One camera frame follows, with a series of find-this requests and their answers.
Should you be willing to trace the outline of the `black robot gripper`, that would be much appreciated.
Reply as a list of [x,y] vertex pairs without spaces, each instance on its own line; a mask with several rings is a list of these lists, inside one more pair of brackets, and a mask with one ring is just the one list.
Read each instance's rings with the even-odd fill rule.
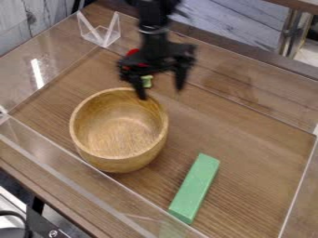
[[[173,71],[176,73],[176,88],[182,91],[186,84],[188,72],[196,63],[197,46],[193,44],[169,44],[169,51],[162,56],[156,56],[152,51],[140,52],[125,56],[118,62],[119,78],[132,82],[138,97],[148,99],[141,75]],[[148,63],[148,68],[141,68],[140,63]]]

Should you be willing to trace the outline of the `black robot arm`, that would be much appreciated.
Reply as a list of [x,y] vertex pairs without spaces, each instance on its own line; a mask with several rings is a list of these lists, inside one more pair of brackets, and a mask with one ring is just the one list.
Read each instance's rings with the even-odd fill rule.
[[137,96],[148,99],[142,77],[174,72],[176,88],[182,91],[188,73],[196,64],[197,46],[169,40],[169,16],[182,0],[125,0],[137,9],[142,44],[118,61],[119,78],[133,85]]

